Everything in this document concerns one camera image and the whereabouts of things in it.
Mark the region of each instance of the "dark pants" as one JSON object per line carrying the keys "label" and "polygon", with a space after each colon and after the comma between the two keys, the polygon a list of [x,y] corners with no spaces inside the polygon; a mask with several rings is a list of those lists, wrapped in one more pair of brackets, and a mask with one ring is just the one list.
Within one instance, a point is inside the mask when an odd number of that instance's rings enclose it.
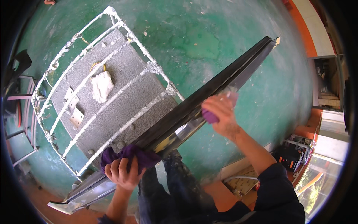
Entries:
{"label": "dark pants", "polygon": [[170,194],[159,183],[156,168],[147,169],[138,185],[141,224],[177,223],[218,212],[213,198],[202,189],[176,150],[163,163]]}

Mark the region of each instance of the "white rebar frame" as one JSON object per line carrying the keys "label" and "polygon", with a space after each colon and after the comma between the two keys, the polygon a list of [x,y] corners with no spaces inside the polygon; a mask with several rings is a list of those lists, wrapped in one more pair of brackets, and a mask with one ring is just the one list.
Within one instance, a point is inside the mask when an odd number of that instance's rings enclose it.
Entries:
{"label": "white rebar frame", "polygon": [[[102,17],[102,15],[109,15],[112,21],[113,26],[110,27],[108,30],[106,30],[104,33],[102,33],[100,36],[98,36],[92,43],[90,43],[85,49],[82,50],[82,52],[77,55],[77,57],[70,63],[70,65],[65,69],[65,71],[61,74],[58,81],[53,86],[51,92],[47,96],[47,98],[44,101],[44,104],[42,108],[39,107],[39,104],[35,104],[35,102],[39,99],[43,99],[44,97],[40,95],[39,88],[43,81],[47,80],[47,76],[50,72],[53,72],[58,67],[58,60],[61,56],[64,55],[65,52],[68,52],[72,44],[75,42],[76,39],[82,37],[83,31],[85,31],[91,24],[93,24],[97,19]],[[46,130],[42,123],[42,115],[46,108],[49,108],[51,104],[49,104],[49,101],[51,100],[52,95],[55,92],[55,89],[58,87],[59,83],[66,77],[67,73],[73,68],[73,66],[88,52],[91,50],[91,48],[98,43],[102,38],[107,36],[110,32],[112,32],[116,28],[123,27],[127,31],[127,39],[128,41],[125,41],[122,43],[120,47],[118,47],[116,50],[114,50],[110,55],[108,55],[102,62],[100,62],[99,66],[97,66],[95,69],[93,69],[89,75],[82,80],[80,85],[74,90],[72,95],[69,97],[61,111],[58,113],[58,116],[52,125],[52,128],[50,131]],[[123,48],[128,46],[130,43],[135,42],[141,51],[143,52],[143,55],[145,55],[149,61],[147,62],[146,67],[144,70],[135,76],[131,81],[129,81],[125,86],[123,86],[111,99],[106,101],[106,103],[99,109],[98,112],[96,112],[91,119],[82,127],[82,129],[76,134],[74,139],[70,141],[69,146],[65,149],[65,152],[61,154],[58,150],[58,146],[54,144],[54,130],[63,115],[63,113],[66,111],[69,103],[71,100],[75,97],[75,95],[81,90],[81,88],[86,84],[86,81],[92,77],[107,61],[112,59],[114,55],[117,53],[120,53]],[[125,90],[127,90],[133,83],[135,83],[137,80],[139,80],[142,76],[144,76],[146,73],[156,73],[163,77],[163,79],[168,83],[165,91],[163,91],[161,94],[159,94],[156,98],[154,98],[149,104],[147,104],[145,107],[143,107],[141,110],[138,111],[138,113],[131,118],[125,125],[123,125],[110,139],[108,139],[96,152],[95,154],[88,160],[88,162],[81,168],[80,171],[75,171],[66,161],[66,155],[70,151],[70,149],[76,144],[79,137],[83,134],[83,132],[86,130],[86,128],[97,118],[97,116],[102,113],[119,95],[121,95]],[[51,144],[52,148],[55,150],[57,155],[59,156],[60,161],[62,161],[69,170],[76,176],[78,180],[82,182],[81,174],[86,170],[86,168],[95,160],[97,156],[100,155],[100,153],[116,138],[118,135],[120,135],[127,127],[129,127],[132,123],[134,123],[138,118],[140,118],[144,113],[146,113],[152,106],[154,106],[157,102],[161,101],[163,97],[165,96],[173,96],[177,95],[182,101],[185,100],[185,98],[179,93],[179,91],[176,89],[174,83],[165,75],[163,68],[157,63],[157,61],[150,55],[150,53],[147,51],[147,49],[142,45],[142,43],[138,40],[138,38],[134,35],[134,33],[128,28],[128,26],[125,24],[125,22],[117,15],[115,9],[111,6],[108,6],[101,14],[96,16],[92,21],[90,21],[80,32],[76,33],[70,41],[68,41],[65,46],[60,50],[60,52],[56,55],[56,57],[52,60],[50,63],[49,68],[44,72],[42,78],[39,80],[39,82],[36,85],[36,88],[32,94],[31,97],[31,103],[34,108],[34,112],[36,115],[37,122],[39,123],[42,131],[45,134],[45,137],[47,141]]]}

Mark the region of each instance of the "person's right hand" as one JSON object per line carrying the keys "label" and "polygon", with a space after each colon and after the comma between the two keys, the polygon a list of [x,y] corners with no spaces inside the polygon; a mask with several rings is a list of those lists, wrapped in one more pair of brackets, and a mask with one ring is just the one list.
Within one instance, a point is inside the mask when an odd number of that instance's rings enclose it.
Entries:
{"label": "person's right hand", "polygon": [[127,158],[114,160],[105,166],[105,174],[113,183],[117,184],[117,186],[127,191],[133,191],[146,171],[146,168],[138,175],[138,159],[134,156],[131,169],[129,173],[127,173],[128,161]]}
{"label": "person's right hand", "polygon": [[234,142],[241,127],[236,123],[234,107],[226,95],[211,96],[201,106],[218,117],[219,122],[213,123],[213,129]]}

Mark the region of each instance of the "green floor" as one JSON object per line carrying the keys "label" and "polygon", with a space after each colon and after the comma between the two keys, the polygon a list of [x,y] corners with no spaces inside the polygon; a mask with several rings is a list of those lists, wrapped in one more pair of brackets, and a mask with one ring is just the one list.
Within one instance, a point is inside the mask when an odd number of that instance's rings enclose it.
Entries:
{"label": "green floor", "polygon": [[[20,39],[18,51],[27,49],[33,61],[24,74],[39,79],[64,44],[111,5],[185,97],[264,36],[280,36],[280,45],[239,91],[237,121],[263,146],[281,141],[298,124],[305,124],[311,108],[311,77],[299,33],[281,1],[192,1],[58,0],[54,6],[40,4]],[[110,26],[108,16],[103,16],[83,36],[91,42]],[[85,46],[78,40],[60,59],[59,68],[49,76],[52,85]],[[49,91],[50,87],[42,89],[43,93]],[[47,113],[52,115],[45,120],[49,128],[56,112],[50,108]],[[58,126],[57,143],[64,149],[71,139],[63,126]],[[8,126],[8,131],[15,130]],[[76,178],[58,160],[39,127],[37,144],[39,152],[28,159],[32,174],[43,188],[65,197]],[[24,136],[12,138],[11,145],[16,158],[31,150]],[[202,182],[209,182],[221,167],[242,158],[232,143],[207,124],[178,150]],[[67,160],[79,170],[87,158],[73,148]]]}

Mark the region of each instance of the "purple cloth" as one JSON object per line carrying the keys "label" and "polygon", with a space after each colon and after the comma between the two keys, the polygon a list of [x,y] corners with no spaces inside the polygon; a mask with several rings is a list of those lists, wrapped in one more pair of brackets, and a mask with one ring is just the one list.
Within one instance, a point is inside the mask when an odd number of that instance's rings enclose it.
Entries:
{"label": "purple cloth", "polygon": [[112,147],[107,147],[102,153],[102,172],[105,173],[105,167],[107,164],[112,163],[116,159],[122,158],[129,159],[127,165],[127,172],[129,172],[134,155],[138,158],[138,174],[140,174],[145,167],[151,168],[152,166],[161,161],[161,157],[155,152],[143,151],[140,147],[133,144],[123,147],[122,151],[120,151],[119,153],[115,153]]}
{"label": "purple cloth", "polygon": [[[226,93],[226,96],[228,97],[229,100],[231,100],[232,106],[236,106],[236,101],[239,96],[237,94],[237,92],[228,92],[228,93]],[[203,118],[205,118],[205,120],[209,124],[219,122],[219,118],[217,116],[215,116],[212,112],[208,111],[207,109],[202,110],[202,115],[203,115]]]}

